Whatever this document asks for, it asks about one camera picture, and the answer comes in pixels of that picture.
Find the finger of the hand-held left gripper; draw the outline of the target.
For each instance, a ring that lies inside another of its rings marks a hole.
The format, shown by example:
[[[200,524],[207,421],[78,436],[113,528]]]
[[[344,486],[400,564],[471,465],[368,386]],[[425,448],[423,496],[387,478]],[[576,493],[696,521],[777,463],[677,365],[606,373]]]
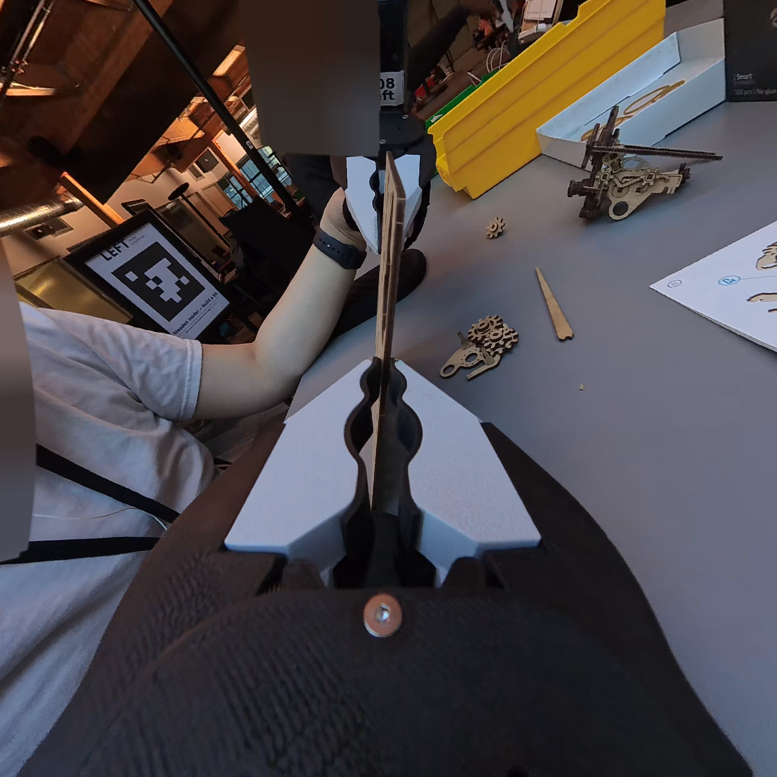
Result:
[[[428,209],[428,185],[420,181],[419,155],[403,155],[395,161],[404,199],[403,241],[413,243],[420,234]]]
[[[346,203],[367,247],[382,253],[385,170],[365,157],[346,158]]]

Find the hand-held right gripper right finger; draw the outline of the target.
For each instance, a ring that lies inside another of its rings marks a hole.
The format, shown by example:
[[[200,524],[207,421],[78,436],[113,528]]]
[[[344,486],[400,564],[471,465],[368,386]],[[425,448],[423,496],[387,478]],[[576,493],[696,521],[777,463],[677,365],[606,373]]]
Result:
[[[457,558],[529,548],[541,536],[480,420],[402,361],[404,402],[420,420],[409,464],[411,496],[422,513],[420,553],[438,572]]]

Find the laser-cut wooden parts sheet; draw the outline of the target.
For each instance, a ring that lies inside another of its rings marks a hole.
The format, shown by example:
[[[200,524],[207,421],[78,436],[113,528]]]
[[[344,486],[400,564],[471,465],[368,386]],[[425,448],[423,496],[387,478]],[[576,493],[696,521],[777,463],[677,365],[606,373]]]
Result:
[[[405,190],[390,152],[387,152],[385,156],[384,172],[382,251],[375,330],[375,355],[380,360],[380,378],[378,399],[372,407],[374,432],[372,510],[380,512],[388,512],[393,501],[393,486],[389,485],[389,476],[384,473],[386,455],[383,452],[383,442],[388,385],[392,370],[395,305],[405,226]]]

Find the person's left forearm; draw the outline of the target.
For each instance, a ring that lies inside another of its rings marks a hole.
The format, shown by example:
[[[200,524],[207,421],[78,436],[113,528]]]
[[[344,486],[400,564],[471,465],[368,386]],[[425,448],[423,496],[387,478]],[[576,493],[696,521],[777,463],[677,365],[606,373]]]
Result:
[[[289,399],[331,336],[356,273],[310,248],[252,343],[202,345],[193,419],[239,418]]]

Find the person's left hand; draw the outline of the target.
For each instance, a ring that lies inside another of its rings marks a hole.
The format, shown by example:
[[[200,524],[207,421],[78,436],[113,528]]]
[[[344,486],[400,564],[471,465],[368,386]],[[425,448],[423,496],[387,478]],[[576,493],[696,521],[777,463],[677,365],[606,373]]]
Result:
[[[355,223],[349,221],[350,216],[346,215],[347,212],[349,213],[345,192],[342,188],[338,188],[325,206],[319,222],[319,228],[338,242],[365,249],[364,237],[355,226]]]

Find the black smartwatch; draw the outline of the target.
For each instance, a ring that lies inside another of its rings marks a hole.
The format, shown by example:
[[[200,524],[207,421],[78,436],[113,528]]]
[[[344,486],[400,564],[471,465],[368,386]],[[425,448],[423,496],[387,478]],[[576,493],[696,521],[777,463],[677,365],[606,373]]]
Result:
[[[345,244],[327,234],[322,228],[317,228],[313,247],[326,257],[332,259],[345,270],[358,270],[362,267],[367,252],[350,244]]]

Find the yellow plastic bin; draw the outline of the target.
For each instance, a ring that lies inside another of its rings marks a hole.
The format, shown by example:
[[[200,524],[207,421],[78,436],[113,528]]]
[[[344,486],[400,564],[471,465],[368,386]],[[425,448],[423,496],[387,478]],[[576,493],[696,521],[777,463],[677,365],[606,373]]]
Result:
[[[537,129],[658,44],[665,1],[587,1],[431,125],[437,170],[472,199],[541,154]]]

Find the wooden gear cluster part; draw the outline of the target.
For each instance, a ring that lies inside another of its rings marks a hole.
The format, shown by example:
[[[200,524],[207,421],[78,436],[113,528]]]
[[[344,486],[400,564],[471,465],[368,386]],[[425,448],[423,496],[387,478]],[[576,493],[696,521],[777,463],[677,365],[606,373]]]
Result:
[[[461,347],[442,366],[442,378],[450,378],[461,369],[471,381],[500,364],[502,355],[519,341],[518,332],[507,325],[501,316],[486,316],[474,323],[468,333],[458,333]]]

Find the black slanted pole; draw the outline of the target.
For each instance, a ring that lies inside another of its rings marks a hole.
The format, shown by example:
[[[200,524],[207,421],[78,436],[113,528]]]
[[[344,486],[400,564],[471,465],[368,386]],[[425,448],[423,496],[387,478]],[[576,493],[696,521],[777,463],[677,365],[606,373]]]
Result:
[[[210,106],[213,108],[213,110],[218,114],[219,118],[222,120],[228,131],[230,131],[230,133],[232,133],[238,140],[239,144],[245,150],[248,157],[256,165],[257,169],[265,176],[274,192],[279,195],[283,204],[286,206],[291,219],[304,230],[311,231],[312,224],[308,217],[297,205],[295,199],[287,191],[286,187],[277,178],[269,163],[262,157],[259,150],[248,138],[248,135],[246,135],[246,133],[241,129],[236,119],[230,114],[222,99],[210,85],[208,79],[199,71],[191,57],[181,47],[178,40],[174,37],[170,29],[163,22],[161,16],[155,11],[155,9],[148,1],[134,1],[134,5],[138,7],[138,10],[146,18],[153,30],[159,34],[165,45],[167,45],[167,47],[170,49],[170,52],[184,67],[193,83],[197,86],[198,90],[203,94],[205,99],[210,103]]]

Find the person's white t-shirt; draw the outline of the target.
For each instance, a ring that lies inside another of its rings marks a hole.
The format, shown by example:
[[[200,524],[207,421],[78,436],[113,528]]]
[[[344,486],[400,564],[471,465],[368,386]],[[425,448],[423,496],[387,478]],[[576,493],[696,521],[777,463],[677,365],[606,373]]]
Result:
[[[182,512],[214,478],[193,418],[201,345],[20,304],[37,441]],[[17,775],[69,704],[144,555],[2,566],[1,774]]]

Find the black framed marker sign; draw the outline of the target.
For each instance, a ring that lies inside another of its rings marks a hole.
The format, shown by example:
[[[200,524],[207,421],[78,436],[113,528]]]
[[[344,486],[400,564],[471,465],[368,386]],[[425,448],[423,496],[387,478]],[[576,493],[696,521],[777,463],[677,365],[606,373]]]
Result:
[[[234,311],[199,253],[152,209],[97,235],[64,261],[144,329],[204,340]]]

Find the light wooden cutout sheet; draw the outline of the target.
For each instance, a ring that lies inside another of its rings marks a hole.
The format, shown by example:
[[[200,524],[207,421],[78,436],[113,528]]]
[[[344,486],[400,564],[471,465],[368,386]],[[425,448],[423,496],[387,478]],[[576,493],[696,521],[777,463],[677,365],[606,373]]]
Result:
[[[621,124],[635,117],[638,113],[646,110],[646,108],[652,106],[658,102],[658,100],[663,99],[665,96],[684,84],[684,79],[675,83],[665,83],[650,91],[643,90],[636,96],[632,96],[627,100],[624,100],[618,105],[618,117],[616,119],[615,127],[620,127]]]

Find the white cardboard box tray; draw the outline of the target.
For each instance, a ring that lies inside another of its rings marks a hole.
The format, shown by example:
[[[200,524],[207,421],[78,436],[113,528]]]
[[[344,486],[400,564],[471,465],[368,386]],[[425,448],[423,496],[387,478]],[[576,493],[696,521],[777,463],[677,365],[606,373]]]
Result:
[[[613,106],[665,83],[685,80],[663,99],[618,127],[624,144],[654,146],[668,134],[724,102],[724,21],[679,30],[537,129],[543,155],[579,167],[595,124]]]

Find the white instruction booklet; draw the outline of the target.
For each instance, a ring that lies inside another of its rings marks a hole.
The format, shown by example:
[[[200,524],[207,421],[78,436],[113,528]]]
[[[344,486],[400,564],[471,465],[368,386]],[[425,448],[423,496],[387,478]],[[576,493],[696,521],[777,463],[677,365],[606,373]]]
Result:
[[[776,350],[776,223],[651,285],[744,338]]]

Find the black product box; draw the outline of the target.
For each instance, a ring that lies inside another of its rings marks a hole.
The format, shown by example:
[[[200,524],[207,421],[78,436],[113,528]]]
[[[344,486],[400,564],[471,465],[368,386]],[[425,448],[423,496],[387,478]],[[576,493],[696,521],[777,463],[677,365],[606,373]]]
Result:
[[[726,100],[776,100],[776,1],[724,1]]]

